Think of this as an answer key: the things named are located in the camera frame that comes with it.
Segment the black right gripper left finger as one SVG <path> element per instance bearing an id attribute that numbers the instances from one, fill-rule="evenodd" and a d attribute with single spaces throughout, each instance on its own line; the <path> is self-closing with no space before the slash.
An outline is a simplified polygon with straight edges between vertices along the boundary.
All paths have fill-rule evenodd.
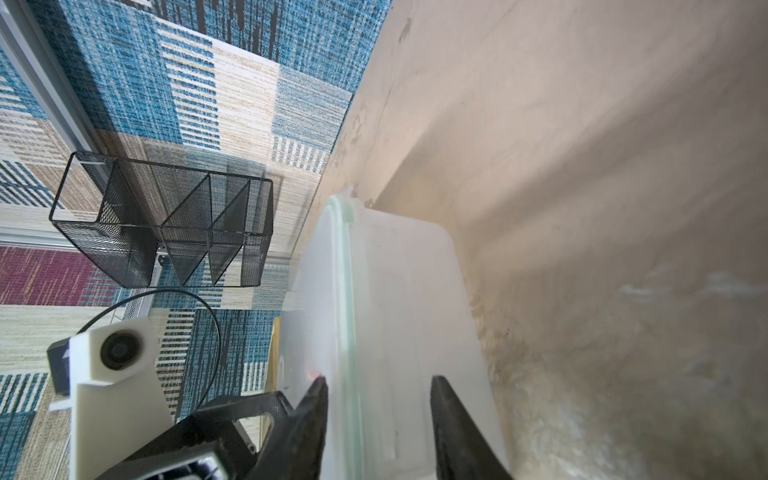
<path id="1" fill-rule="evenodd" d="M 328 420 L 328 386 L 318 376 L 299 404 L 275 424 L 246 479 L 319 479 Z"/>

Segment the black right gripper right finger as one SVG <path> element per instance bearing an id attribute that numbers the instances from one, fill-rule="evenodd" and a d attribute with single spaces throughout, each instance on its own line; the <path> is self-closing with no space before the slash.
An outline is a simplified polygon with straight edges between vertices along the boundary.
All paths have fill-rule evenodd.
<path id="1" fill-rule="evenodd" d="M 430 408 L 438 479 L 512 479 L 444 376 L 432 377 Z"/>

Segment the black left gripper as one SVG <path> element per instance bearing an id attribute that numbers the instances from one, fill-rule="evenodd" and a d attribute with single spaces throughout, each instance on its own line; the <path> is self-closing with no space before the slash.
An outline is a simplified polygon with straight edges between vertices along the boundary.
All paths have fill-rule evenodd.
<path id="1" fill-rule="evenodd" d="M 243 479 L 259 453 L 242 421 L 267 416 L 277 423 L 292 411 L 281 392 L 220 396 L 98 479 Z"/>

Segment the translucent white lunch box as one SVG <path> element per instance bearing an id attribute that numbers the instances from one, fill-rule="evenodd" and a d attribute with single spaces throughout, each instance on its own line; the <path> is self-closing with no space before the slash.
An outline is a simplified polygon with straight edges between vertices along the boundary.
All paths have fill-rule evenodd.
<path id="1" fill-rule="evenodd" d="M 469 297 L 445 229 L 331 196 L 281 314 L 278 387 L 328 385 L 324 479 L 427 479 L 430 384 L 444 376 L 508 460 Z"/>

